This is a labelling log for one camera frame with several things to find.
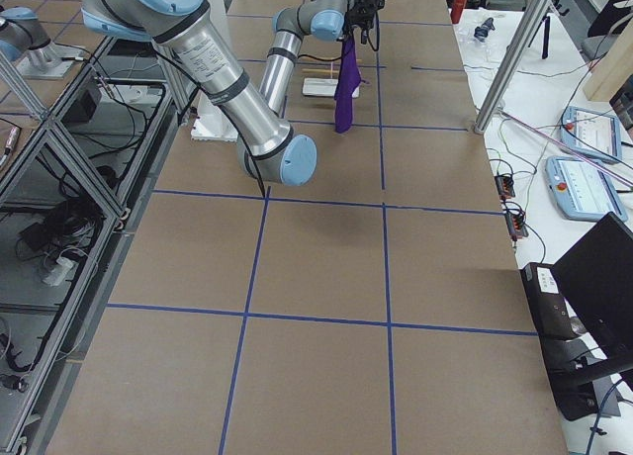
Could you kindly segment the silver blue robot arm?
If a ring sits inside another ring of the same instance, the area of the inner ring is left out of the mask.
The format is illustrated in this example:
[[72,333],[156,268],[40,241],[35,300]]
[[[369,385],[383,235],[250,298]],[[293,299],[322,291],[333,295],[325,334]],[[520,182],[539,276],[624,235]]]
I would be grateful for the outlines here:
[[274,42],[260,86],[254,86],[212,22],[208,0],[82,0],[85,26],[135,42],[153,41],[175,54],[182,71],[228,118],[238,133],[244,173],[260,185],[301,186],[317,166],[317,146],[281,117],[293,71],[306,36],[341,42],[334,92],[335,130],[353,122],[353,94],[361,83],[354,32],[362,43],[378,29],[386,0],[305,0],[273,19]]

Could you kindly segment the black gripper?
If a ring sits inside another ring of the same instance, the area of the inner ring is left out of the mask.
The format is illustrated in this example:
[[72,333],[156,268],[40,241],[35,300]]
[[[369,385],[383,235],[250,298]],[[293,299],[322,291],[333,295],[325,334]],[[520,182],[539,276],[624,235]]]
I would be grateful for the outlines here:
[[387,0],[350,0],[345,13],[345,35],[355,28],[368,34],[378,20],[378,12],[385,8]]

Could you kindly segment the grey robot arm background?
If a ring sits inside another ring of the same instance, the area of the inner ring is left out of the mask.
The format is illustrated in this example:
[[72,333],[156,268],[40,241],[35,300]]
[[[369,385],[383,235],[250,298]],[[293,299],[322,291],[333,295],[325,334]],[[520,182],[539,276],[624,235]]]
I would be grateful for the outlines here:
[[30,79],[61,79],[72,67],[75,49],[56,44],[27,7],[1,11],[1,52],[17,61],[20,74]]

